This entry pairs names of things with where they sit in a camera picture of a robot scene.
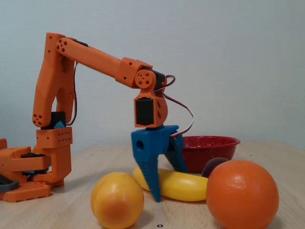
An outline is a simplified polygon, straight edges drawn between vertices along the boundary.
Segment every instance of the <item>wall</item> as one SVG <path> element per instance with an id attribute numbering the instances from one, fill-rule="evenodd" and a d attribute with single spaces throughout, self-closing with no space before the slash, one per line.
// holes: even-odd
<path id="1" fill-rule="evenodd" d="M 166 92 L 196 114 L 188 135 L 278 140 L 305 149 L 304 0 L 3 1 L 0 136 L 33 146 L 35 83 L 45 33 L 140 59 L 176 83 Z M 79 66 L 73 152 L 130 144 L 137 90 Z M 166 124 L 191 120 L 171 102 Z"/>

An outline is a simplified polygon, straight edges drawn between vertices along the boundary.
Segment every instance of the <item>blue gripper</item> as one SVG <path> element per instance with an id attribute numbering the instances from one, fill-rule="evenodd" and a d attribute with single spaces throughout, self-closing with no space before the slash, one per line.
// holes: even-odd
<path id="1" fill-rule="evenodd" d="M 154 129 L 141 129 L 132 132 L 133 156 L 139 165 L 146 183 L 155 201 L 160 202 L 160 185 L 158 175 L 158 155 L 164 154 L 174 169 L 186 173 L 182 157 L 182 135 L 170 138 L 179 126 L 160 126 Z"/>

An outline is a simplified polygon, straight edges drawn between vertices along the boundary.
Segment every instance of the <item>cable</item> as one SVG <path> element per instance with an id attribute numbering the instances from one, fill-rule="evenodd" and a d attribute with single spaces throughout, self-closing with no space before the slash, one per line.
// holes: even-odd
<path id="1" fill-rule="evenodd" d="M 168 86 L 170 86 L 170 85 L 172 85 L 175 81 L 176 81 L 176 77 L 175 76 L 173 76 L 173 75 L 167 75 L 166 76 L 166 78 L 172 78 L 172 81 L 170 81 L 169 83 L 167 83 L 166 85 L 164 85 L 163 87 L 161 87 L 160 89 L 158 89 L 158 90 L 155 90 L 155 92 L 156 91 L 159 91 L 159 90 L 162 90 L 163 88 L 165 88 L 165 87 L 168 87 Z"/>
<path id="2" fill-rule="evenodd" d="M 76 72 L 76 66 L 78 65 L 78 63 L 75 63 L 74 66 L 74 72 L 73 72 L 73 80 L 74 80 L 74 94 L 75 94 L 75 99 L 74 99 L 74 117 L 72 119 L 72 121 L 70 121 L 69 123 L 67 123 L 66 125 L 72 125 L 76 119 L 76 115 L 77 115 L 77 97 L 76 97 L 76 89 L 75 89 L 75 72 Z"/>
<path id="3" fill-rule="evenodd" d="M 191 129 L 191 127 L 192 127 L 192 125 L 193 125 L 193 123 L 194 123 L 194 120 L 195 120 L 195 115 L 194 115 L 194 113 L 191 111 L 191 109 L 190 109 L 187 105 L 184 105 L 183 103 L 181 103 L 181 102 L 175 100 L 174 98 L 169 97 L 168 95 L 166 95 L 166 94 L 164 94 L 164 93 L 162 93 L 162 92 L 160 92 L 160 93 L 158 93 L 158 94 L 162 94 L 162 95 L 163 95 L 165 98 L 167 98 L 168 100 L 171 100 L 171 101 L 173 101 L 173 102 L 179 104 L 180 106 L 183 106 L 184 108 L 186 108 L 186 109 L 190 112 L 190 114 L 191 114 L 192 117 L 193 117 L 191 124 L 189 124 L 189 126 L 188 126 L 186 129 L 181 130 L 181 131 L 179 131 L 179 132 L 177 132 L 177 133 L 175 133 L 175 134 L 172 134 L 172 135 L 171 135 L 171 138 L 177 137 L 177 136 L 182 135 L 182 134 L 186 133 L 187 131 L 189 131 L 189 129 Z"/>
<path id="4" fill-rule="evenodd" d="M 172 84 L 175 82 L 175 80 L 176 80 L 176 77 L 173 76 L 173 75 L 167 75 L 166 78 L 172 78 L 173 80 L 172 80 L 171 82 L 167 83 L 167 84 L 166 84 L 165 86 L 163 86 L 162 88 L 160 88 L 160 89 L 158 89 L 158 90 L 155 90 L 155 92 L 156 92 L 156 91 L 159 91 L 159 90 L 162 90 L 163 88 L 172 85 Z M 190 114 L 191 114 L 192 117 L 193 117 L 191 124 L 189 124 L 189 126 L 188 126 L 186 129 L 184 129 L 184 130 L 182 130 L 182 131 L 179 131 L 179 132 L 177 132 L 177 133 L 175 133 L 175 134 L 172 134 L 172 135 L 171 135 L 171 138 L 177 137 L 177 136 L 182 135 L 182 134 L 186 133 L 187 131 L 189 131 L 189 129 L 191 129 L 191 127 L 192 127 L 192 125 L 193 125 L 193 123 L 194 123 L 194 120 L 195 120 L 195 115 L 194 115 L 194 113 L 191 111 L 191 109 L 190 109 L 187 105 L 184 105 L 183 103 L 179 102 L 178 100 L 175 100 L 174 98 L 169 97 L 168 95 L 166 95 L 166 94 L 163 93 L 163 92 L 160 92 L 160 93 L 157 93 L 157 94 L 162 94 L 166 99 L 171 100 L 171 101 L 173 101 L 174 103 L 179 104 L 180 106 L 183 106 L 184 108 L 186 108 L 186 109 L 190 112 Z"/>

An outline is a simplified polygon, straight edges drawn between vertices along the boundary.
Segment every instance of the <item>screw hole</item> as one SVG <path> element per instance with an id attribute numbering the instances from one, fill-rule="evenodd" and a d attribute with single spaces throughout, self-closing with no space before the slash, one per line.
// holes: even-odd
<path id="1" fill-rule="evenodd" d="M 140 141 L 140 140 L 137 141 L 136 145 L 137 145 L 138 149 L 144 149 L 144 144 L 142 141 Z"/>

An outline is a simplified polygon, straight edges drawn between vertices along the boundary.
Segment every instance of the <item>toy fruit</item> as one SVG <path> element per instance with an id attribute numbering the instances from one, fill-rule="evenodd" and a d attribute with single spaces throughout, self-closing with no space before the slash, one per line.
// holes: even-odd
<path id="1" fill-rule="evenodd" d="M 215 157 L 211 160 L 209 160 L 203 170 L 202 170 L 202 173 L 201 173 L 201 176 L 202 177 L 206 177 L 206 178 L 209 178 L 210 174 L 212 173 L 212 171 L 217 167 L 219 166 L 221 163 L 223 162 L 226 162 L 228 161 L 228 159 L 226 158 L 222 158 L 222 157 Z"/>
<path id="2" fill-rule="evenodd" d="M 158 173 L 162 196 L 182 201 L 205 200 L 207 178 L 162 168 Z M 142 188 L 149 191 L 139 167 L 133 170 L 133 176 Z"/>
<path id="3" fill-rule="evenodd" d="M 206 203 L 214 218 L 226 229 L 263 229 L 279 206 L 272 176 L 247 160 L 227 161 L 211 173 Z"/>
<path id="4" fill-rule="evenodd" d="M 133 225 L 144 206 L 139 183 L 129 174 L 115 172 L 105 175 L 91 193 L 91 210 L 106 228 L 123 229 Z"/>

